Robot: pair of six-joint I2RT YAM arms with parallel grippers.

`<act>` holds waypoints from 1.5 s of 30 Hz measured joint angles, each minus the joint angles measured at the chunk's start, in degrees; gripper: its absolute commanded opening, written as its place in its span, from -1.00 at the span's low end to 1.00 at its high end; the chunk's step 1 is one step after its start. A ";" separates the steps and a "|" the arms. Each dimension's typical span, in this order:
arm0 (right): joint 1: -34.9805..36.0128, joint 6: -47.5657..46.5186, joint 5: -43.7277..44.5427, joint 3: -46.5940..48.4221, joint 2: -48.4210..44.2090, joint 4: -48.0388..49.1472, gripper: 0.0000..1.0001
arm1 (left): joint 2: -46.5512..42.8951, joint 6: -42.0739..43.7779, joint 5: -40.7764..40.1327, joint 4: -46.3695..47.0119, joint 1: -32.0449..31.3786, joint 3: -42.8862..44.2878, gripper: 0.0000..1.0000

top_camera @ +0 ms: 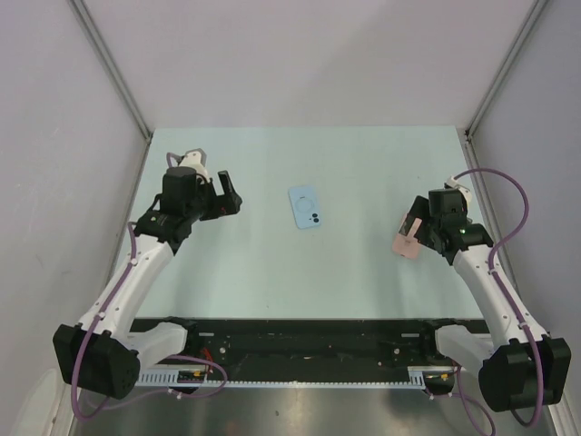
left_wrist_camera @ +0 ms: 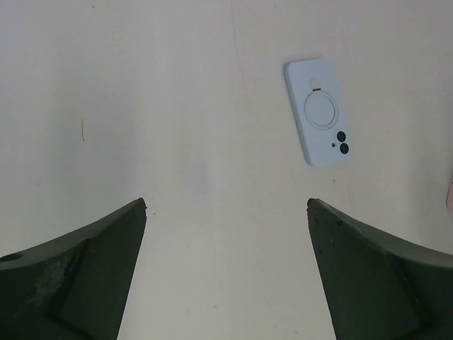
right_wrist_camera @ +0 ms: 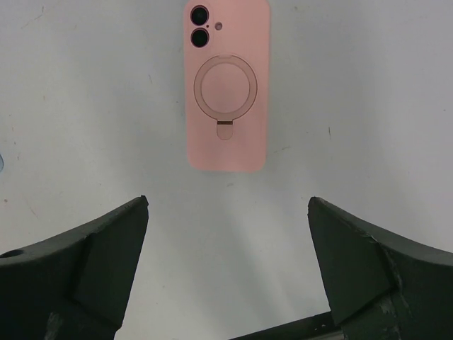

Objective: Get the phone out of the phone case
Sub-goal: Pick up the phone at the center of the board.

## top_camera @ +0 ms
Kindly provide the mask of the pink phone case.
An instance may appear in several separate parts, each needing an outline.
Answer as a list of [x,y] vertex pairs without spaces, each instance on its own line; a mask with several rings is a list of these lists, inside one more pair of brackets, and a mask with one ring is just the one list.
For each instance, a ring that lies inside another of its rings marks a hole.
[[406,259],[417,259],[419,256],[421,245],[417,237],[404,237],[399,234],[399,230],[396,233],[392,244],[392,251],[395,254],[400,255]]

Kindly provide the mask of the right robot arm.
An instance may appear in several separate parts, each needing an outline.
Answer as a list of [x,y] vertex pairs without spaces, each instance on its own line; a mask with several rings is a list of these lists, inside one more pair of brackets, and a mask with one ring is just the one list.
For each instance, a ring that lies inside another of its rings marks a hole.
[[488,327],[485,342],[448,324],[419,341],[429,364],[446,358],[476,376],[487,406],[513,411],[561,401],[571,362],[563,338],[552,337],[518,297],[495,254],[486,228],[468,219],[468,203],[447,186],[417,196],[398,232],[405,247],[421,245],[442,255],[469,288]]

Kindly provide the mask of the blue cased phone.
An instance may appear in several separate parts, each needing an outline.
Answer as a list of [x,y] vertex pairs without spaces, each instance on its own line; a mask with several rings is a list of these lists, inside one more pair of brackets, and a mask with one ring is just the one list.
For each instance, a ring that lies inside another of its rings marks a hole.
[[315,189],[310,185],[288,190],[294,222],[300,230],[321,226],[321,211]]

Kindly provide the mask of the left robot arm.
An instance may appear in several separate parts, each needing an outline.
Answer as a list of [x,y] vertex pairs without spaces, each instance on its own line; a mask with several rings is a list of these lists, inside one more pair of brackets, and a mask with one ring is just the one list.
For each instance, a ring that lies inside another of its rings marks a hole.
[[199,168],[167,169],[162,190],[135,222],[129,223],[130,251],[91,308],[75,325],[60,325],[53,337],[64,382],[121,400],[142,370],[171,356],[194,361],[200,340],[179,323],[160,322],[135,336],[130,330],[145,297],[175,257],[197,222],[235,215],[242,198],[228,172],[218,173],[222,192]]

